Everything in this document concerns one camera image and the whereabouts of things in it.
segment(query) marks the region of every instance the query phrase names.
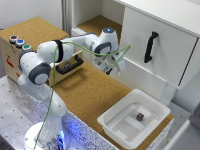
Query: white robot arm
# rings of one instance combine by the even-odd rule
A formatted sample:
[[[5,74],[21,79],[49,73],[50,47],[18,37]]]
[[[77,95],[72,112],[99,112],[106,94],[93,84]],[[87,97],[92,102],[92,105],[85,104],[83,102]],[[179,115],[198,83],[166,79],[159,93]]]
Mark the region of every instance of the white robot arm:
[[[56,62],[69,60],[74,53],[74,45],[68,42],[73,42],[78,45],[88,48],[91,52],[96,53],[94,63],[100,70],[110,73],[112,64],[117,61],[117,68],[123,70],[125,67],[124,60],[121,58],[122,52],[113,54],[112,56],[99,56],[97,54],[110,54],[117,52],[118,39],[116,31],[112,28],[103,29],[101,35],[97,37],[95,34],[89,33],[83,36],[66,38],[64,40],[56,40],[42,43],[38,46],[37,53],[33,50],[22,51],[19,56],[20,65],[22,68],[22,75],[19,77],[19,86],[32,98],[41,101],[47,108],[50,103],[52,89],[47,86],[45,82],[49,78],[50,65],[54,62],[54,51],[56,51]],[[67,107],[63,100],[54,91],[49,115],[41,130],[36,149],[51,149],[49,143],[55,143],[58,135],[61,134],[62,116],[66,113]],[[34,147],[35,139],[29,140],[25,144],[27,147]],[[66,149],[67,146],[63,144],[60,149]]]

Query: small black object in bin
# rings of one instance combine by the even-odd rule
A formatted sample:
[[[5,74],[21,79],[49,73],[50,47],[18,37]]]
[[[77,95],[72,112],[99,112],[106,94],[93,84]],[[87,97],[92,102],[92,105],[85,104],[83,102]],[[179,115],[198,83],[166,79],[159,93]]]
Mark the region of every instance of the small black object in bin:
[[[142,119],[144,118],[144,115],[139,113],[136,117],[137,120],[142,121]]]

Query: white wall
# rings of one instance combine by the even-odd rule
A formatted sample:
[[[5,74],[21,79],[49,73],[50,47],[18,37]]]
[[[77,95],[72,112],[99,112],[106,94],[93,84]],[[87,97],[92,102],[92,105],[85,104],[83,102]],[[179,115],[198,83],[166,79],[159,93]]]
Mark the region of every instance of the white wall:
[[[61,0],[0,0],[0,28],[41,17],[62,29]]]
[[[173,102],[189,112],[195,109],[200,102],[200,71],[183,89],[177,91]]]

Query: cabinet panel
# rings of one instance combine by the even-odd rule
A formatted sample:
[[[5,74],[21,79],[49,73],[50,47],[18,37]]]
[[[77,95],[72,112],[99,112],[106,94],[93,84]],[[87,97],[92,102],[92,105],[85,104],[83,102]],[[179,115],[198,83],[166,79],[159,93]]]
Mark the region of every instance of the cabinet panel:
[[[153,40],[152,60],[144,63],[153,31],[159,36]],[[121,47],[131,44],[126,57],[175,85],[179,85],[196,41],[197,37],[191,34],[133,9],[125,9]]]

